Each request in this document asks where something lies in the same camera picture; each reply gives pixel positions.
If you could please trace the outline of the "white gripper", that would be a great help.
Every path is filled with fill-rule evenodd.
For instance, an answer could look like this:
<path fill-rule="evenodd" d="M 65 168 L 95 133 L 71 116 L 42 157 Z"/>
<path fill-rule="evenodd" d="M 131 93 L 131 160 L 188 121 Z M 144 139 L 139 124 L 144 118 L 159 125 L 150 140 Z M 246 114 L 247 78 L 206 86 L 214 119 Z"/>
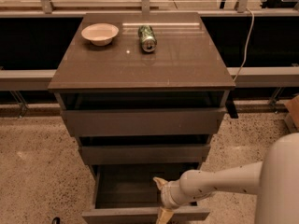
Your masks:
<path fill-rule="evenodd" d="M 178 209 L 186 204 L 187 196 L 181 190 L 178 180 L 167 182 L 160 177 L 154 177 L 153 181 L 157 189 L 161 191 L 161 201 L 163 206 L 166 207 L 160 207 L 158 209 L 155 224 L 167 224 L 174 215 L 174 211 L 170 209 Z"/>

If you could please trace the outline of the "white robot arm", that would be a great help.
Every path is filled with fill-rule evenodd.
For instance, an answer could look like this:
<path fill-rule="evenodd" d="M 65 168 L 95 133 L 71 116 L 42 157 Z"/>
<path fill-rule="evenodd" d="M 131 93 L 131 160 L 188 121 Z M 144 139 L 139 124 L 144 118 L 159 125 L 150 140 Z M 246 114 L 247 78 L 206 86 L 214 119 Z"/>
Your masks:
<path fill-rule="evenodd" d="M 156 177 L 154 182 L 163 204 L 156 224 L 216 191 L 255 195 L 254 224 L 299 224 L 299 133 L 279 138 L 262 161 L 218 172 L 190 170 L 176 181 Z"/>

